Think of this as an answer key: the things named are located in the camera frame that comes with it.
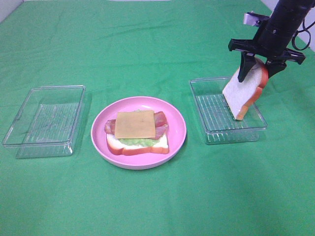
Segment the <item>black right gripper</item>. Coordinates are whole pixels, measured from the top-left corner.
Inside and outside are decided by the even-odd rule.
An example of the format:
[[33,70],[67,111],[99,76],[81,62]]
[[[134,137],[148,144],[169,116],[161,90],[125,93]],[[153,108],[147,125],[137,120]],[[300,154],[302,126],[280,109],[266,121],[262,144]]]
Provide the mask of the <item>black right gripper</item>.
[[286,69],[286,60],[301,64],[305,56],[303,53],[289,49],[287,45],[295,34],[297,27],[286,22],[255,21],[258,27],[253,39],[231,39],[229,50],[241,53],[238,81],[242,83],[249,71],[256,65],[255,55],[261,55],[268,60],[265,66],[268,77]]

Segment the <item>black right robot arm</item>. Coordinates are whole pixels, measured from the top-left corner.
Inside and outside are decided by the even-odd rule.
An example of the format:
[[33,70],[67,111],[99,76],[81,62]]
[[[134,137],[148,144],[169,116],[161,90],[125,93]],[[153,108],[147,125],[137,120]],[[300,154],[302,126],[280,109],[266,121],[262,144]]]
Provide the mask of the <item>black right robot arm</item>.
[[266,68],[269,77],[283,71],[286,61],[302,64],[305,56],[299,49],[289,49],[289,43],[294,45],[295,37],[304,25],[305,17],[315,6],[313,0],[280,0],[271,16],[248,12],[244,23],[258,27],[253,39],[231,39],[230,51],[241,52],[241,64],[238,81],[241,83],[256,64],[255,55],[266,58]]

